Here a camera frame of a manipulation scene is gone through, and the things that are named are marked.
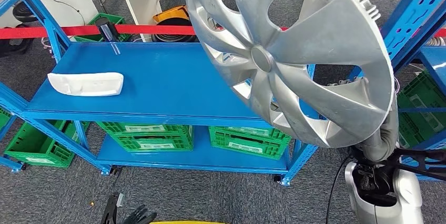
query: orange object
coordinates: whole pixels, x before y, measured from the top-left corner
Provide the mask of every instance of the orange object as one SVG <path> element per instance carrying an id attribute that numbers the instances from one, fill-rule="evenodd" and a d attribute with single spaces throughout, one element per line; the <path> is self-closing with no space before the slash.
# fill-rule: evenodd
<path id="1" fill-rule="evenodd" d="M 153 16 L 153 19 L 159 23 L 169 18 L 183 18 L 189 20 L 189 14 L 187 13 L 187 7 L 186 5 L 178 6 L 171 8 L 169 10 L 163 11 L 162 13 L 159 13 L 157 15 Z"/>

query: shelf board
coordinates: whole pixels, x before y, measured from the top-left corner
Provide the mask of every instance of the shelf board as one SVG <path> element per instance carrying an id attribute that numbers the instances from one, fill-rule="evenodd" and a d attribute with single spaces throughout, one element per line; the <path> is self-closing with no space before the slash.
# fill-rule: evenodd
<path id="1" fill-rule="evenodd" d="M 25 114 L 41 119 L 270 127 L 226 85 L 199 43 L 73 43 L 53 73 L 118 72 L 120 95 L 58 93 L 46 80 Z"/>
<path id="2" fill-rule="evenodd" d="M 97 159 L 102 164 L 109 165 L 285 174 L 286 156 L 273 160 L 212 147 L 208 127 L 196 126 L 193 151 L 132 154 L 107 135 Z"/>

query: white plastic part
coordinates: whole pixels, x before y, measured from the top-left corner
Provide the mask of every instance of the white plastic part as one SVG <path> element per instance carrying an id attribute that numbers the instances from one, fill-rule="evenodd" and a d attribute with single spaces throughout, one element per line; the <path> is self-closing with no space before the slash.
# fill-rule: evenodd
<path id="1" fill-rule="evenodd" d="M 121 73 L 56 74 L 49 73 L 51 86 L 61 94 L 74 96 L 111 96 L 121 93 Z"/>

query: hubcap center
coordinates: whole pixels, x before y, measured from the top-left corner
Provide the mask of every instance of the hubcap center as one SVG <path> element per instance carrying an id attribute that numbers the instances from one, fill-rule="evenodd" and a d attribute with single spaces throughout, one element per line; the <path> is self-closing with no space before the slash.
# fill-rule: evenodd
<path id="1" fill-rule="evenodd" d="M 255 46 L 251 49 L 251 56 L 254 63 L 264 72 L 270 72 L 272 66 L 272 56 L 261 46 Z"/>

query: green crate label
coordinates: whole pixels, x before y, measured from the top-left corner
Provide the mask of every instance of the green crate label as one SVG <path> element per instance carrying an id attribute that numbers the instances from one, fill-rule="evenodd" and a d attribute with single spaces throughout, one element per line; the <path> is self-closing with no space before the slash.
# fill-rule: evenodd
<path id="1" fill-rule="evenodd" d="M 46 158 L 34 158 L 34 157 L 27 157 L 26 160 L 30 161 L 30 162 L 38 162 L 41 164 L 54 164 L 53 161 L 48 160 Z"/>
<path id="2" fill-rule="evenodd" d="M 175 146 L 173 144 L 143 144 L 139 143 L 140 149 L 174 149 Z"/>
<path id="3" fill-rule="evenodd" d="M 149 126 L 125 126 L 127 132 L 160 132 L 166 131 L 162 125 L 149 125 Z"/>
<path id="4" fill-rule="evenodd" d="M 77 131 L 74 132 L 73 137 L 71 138 L 73 141 L 77 141 L 77 139 L 79 138 L 79 135 L 77 134 Z"/>
<path id="5" fill-rule="evenodd" d="M 230 148 L 234 148 L 234 149 L 240 149 L 240 150 L 245 150 L 245 151 L 249 151 L 249 152 L 254 152 L 254 153 L 263 153 L 263 149 L 262 148 L 256 148 L 256 147 L 251 147 L 251 146 L 247 146 L 247 145 L 242 145 L 242 144 L 237 144 L 235 142 L 229 142 L 228 147 Z"/>
<path id="6" fill-rule="evenodd" d="M 407 143 L 407 141 L 406 141 L 406 139 L 404 138 L 404 136 L 403 136 L 400 132 L 398 132 L 398 134 L 399 134 L 399 136 L 400 136 L 399 142 L 400 142 L 401 147 L 403 147 L 403 148 L 409 148 L 409 147 L 411 147 L 411 146 Z"/>
<path id="7" fill-rule="evenodd" d="M 418 94 L 413 95 L 412 97 L 409 98 L 409 100 L 415 107 L 418 108 L 427 107 L 420 99 L 420 96 L 418 96 Z M 441 124 L 432 113 L 420 113 L 420 114 L 424 117 L 424 119 L 428 122 L 428 124 L 435 132 L 438 133 L 443 130 L 444 128 L 443 124 Z"/>
<path id="8" fill-rule="evenodd" d="M 245 128 L 245 127 L 236 128 L 236 127 L 228 127 L 228 129 L 243 131 L 243 132 L 246 132 L 246 133 L 249 133 L 249 134 L 256 134 L 256 135 L 261 135 L 261 136 L 269 136 L 269 130 L 262 129 L 262 128 Z"/>

